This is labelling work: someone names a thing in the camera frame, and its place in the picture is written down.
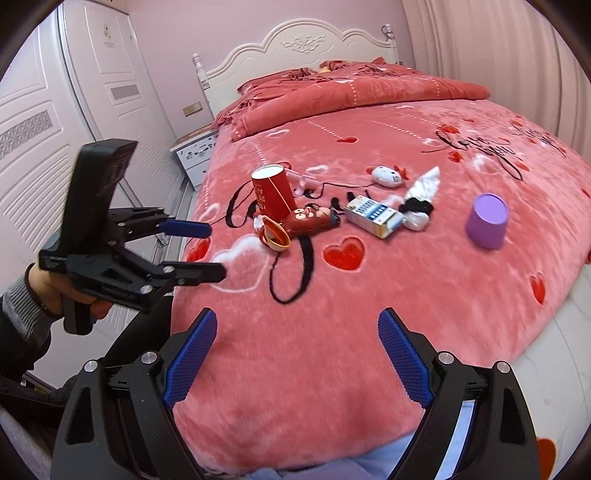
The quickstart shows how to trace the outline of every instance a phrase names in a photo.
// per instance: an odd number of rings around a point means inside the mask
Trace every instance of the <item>wall socket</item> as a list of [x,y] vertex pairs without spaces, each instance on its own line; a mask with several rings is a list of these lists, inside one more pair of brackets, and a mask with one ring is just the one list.
[[194,113],[200,112],[201,110],[203,110],[201,102],[197,102],[183,108],[183,113],[185,114],[185,116],[190,116]]

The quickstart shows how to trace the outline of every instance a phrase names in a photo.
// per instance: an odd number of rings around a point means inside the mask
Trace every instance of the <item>pink wall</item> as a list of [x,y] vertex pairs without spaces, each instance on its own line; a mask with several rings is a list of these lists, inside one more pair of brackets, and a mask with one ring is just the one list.
[[[234,47],[261,41],[275,25],[312,17],[342,30],[362,28],[383,38],[392,24],[398,56],[414,65],[401,0],[126,0],[139,47],[164,110],[180,137],[212,121],[191,57],[199,52],[206,70]],[[188,118],[183,108],[200,100],[204,111]]]

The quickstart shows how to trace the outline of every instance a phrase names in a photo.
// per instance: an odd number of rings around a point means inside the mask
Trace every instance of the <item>bed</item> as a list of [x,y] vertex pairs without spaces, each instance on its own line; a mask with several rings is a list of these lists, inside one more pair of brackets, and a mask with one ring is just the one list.
[[[415,429],[422,411],[378,340],[378,314],[389,306],[464,363],[513,364],[537,436],[556,450],[550,471],[589,425],[591,168],[488,101],[484,87],[396,61],[393,40],[296,19],[207,73],[222,125],[194,219],[211,223],[213,235],[189,242],[185,258],[220,261],[228,277],[178,289],[173,331],[202,307],[217,314],[216,342],[174,411],[211,471],[305,468]],[[321,64],[327,73],[290,73],[243,96],[236,91],[254,78]],[[249,184],[254,169],[277,162],[325,184],[297,198],[298,207],[333,209],[348,192],[396,207],[437,166],[431,223],[383,241],[344,220],[277,254],[254,231]],[[396,168],[407,185],[372,184],[367,171],[379,165]],[[509,206],[500,251],[479,249],[465,233],[484,192]]]

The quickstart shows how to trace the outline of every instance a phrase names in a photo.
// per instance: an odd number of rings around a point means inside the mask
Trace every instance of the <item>bedspread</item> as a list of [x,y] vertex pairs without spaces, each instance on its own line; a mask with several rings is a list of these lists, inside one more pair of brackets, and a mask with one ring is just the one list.
[[[187,400],[174,409],[208,469],[317,465],[412,431],[423,411],[379,342],[382,309],[393,307],[436,349],[489,367],[512,361],[537,337],[587,259],[591,168],[488,100],[375,105],[300,118],[235,142],[232,133],[233,126],[222,127],[194,214],[213,224],[213,235],[185,253],[224,263],[228,277],[179,288],[173,307],[174,332],[203,307],[219,322]],[[321,198],[296,199],[300,206],[335,206],[333,197],[343,206],[348,190],[396,206],[408,185],[366,187],[368,167],[396,165],[412,184],[439,166],[431,224],[382,241],[343,219],[277,255],[253,230],[248,180],[255,168],[279,161],[350,186],[327,184]],[[500,251],[476,247],[465,233],[483,192],[510,209]]]

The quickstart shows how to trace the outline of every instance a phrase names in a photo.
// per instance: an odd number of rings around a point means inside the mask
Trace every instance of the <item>beige curtain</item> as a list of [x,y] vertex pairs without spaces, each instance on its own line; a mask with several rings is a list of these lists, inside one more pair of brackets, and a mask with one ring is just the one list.
[[591,84],[527,1],[402,2],[417,69],[485,85],[491,100],[531,118],[591,163]]

